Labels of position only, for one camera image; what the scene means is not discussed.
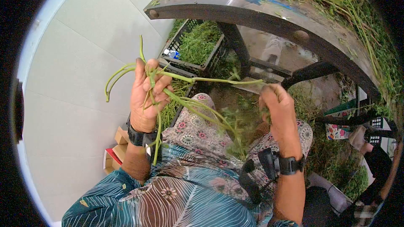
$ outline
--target hand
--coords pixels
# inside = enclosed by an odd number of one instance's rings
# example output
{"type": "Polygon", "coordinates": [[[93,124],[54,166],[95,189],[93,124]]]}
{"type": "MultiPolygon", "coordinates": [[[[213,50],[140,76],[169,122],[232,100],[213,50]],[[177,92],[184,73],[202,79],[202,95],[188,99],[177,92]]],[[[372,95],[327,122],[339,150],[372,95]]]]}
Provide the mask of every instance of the hand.
{"type": "Polygon", "coordinates": [[[150,133],[155,128],[155,121],[158,111],[162,111],[164,106],[170,102],[169,96],[163,92],[164,88],[174,92],[171,87],[172,78],[169,76],[155,75],[155,86],[153,88],[153,96],[157,106],[153,106],[150,96],[146,100],[145,108],[143,110],[143,102],[146,98],[147,92],[151,89],[150,79],[146,76],[145,70],[156,69],[158,61],[151,59],[145,65],[141,58],[137,58],[135,80],[132,87],[132,95],[130,97],[130,124],[132,127],[140,132],[150,133]]]}
{"type": "Polygon", "coordinates": [[[271,116],[271,133],[279,143],[282,157],[302,156],[293,98],[279,84],[269,84],[261,90],[259,106],[267,106],[271,116]]]}

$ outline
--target water bottle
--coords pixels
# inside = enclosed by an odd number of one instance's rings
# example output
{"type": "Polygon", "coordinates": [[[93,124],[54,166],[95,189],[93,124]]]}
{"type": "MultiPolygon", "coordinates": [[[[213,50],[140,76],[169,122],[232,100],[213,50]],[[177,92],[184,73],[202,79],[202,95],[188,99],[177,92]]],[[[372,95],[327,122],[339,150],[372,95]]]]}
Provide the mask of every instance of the water bottle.
{"type": "Polygon", "coordinates": [[[178,59],[179,53],[175,50],[164,50],[164,54],[170,58],[178,59]]]}

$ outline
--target cardboard box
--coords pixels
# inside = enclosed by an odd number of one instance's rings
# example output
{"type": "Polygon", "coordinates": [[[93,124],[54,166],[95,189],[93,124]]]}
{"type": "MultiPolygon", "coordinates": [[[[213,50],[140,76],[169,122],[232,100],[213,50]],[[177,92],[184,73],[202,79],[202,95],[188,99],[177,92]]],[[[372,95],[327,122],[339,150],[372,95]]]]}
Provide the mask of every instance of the cardboard box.
{"type": "Polygon", "coordinates": [[[128,131],[124,131],[120,126],[116,130],[115,134],[115,141],[118,145],[125,145],[128,144],[129,141],[129,135],[128,131]]]}
{"type": "Polygon", "coordinates": [[[114,170],[118,170],[122,165],[122,161],[114,153],[112,148],[107,148],[104,151],[104,172],[110,174],[114,170]]]}
{"type": "Polygon", "coordinates": [[[128,145],[126,144],[126,145],[116,145],[112,150],[114,151],[118,159],[123,162],[125,160],[125,153],[127,149],[128,145]]]}

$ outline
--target black watch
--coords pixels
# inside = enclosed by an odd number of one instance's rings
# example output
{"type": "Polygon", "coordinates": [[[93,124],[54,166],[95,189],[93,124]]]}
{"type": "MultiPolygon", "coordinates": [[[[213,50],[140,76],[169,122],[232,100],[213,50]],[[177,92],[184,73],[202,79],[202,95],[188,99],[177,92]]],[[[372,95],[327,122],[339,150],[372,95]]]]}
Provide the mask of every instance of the black watch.
{"type": "Polygon", "coordinates": [[[151,133],[142,133],[135,130],[131,124],[128,126],[129,141],[135,146],[146,146],[155,141],[157,137],[157,131],[151,133]]]}
{"type": "MultiPolygon", "coordinates": [[[[130,124],[130,114],[128,117],[128,121],[126,123],[128,125],[128,136],[129,136],[129,141],[135,145],[135,146],[143,146],[146,148],[146,153],[149,159],[149,162],[151,163],[152,161],[152,156],[154,157],[154,151],[155,151],[155,145],[152,145],[152,147],[149,147],[151,143],[155,141],[157,138],[157,130],[154,130],[151,133],[142,133],[137,130],[135,130],[132,125],[130,124]]],[[[158,149],[158,155],[157,155],[157,160],[161,160],[162,156],[162,147],[158,149]]]]}
{"type": "Polygon", "coordinates": [[[306,160],[304,154],[303,157],[298,161],[296,161],[294,157],[279,158],[280,173],[283,175],[295,174],[297,170],[303,172],[305,165],[306,160]]]}

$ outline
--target teal patterned shirt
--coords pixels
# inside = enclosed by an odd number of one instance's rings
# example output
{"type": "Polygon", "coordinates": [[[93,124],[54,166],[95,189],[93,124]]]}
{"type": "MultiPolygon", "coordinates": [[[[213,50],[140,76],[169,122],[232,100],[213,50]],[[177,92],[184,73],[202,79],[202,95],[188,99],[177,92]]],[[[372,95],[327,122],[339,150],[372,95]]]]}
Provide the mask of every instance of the teal patterned shirt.
{"type": "MultiPolygon", "coordinates": [[[[169,145],[144,186],[116,170],[68,209],[62,226],[267,226],[273,202],[265,193],[261,197],[252,204],[236,172],[169,145]]],[[[274,226],[298,225],[279,220],[274,226]]]]}

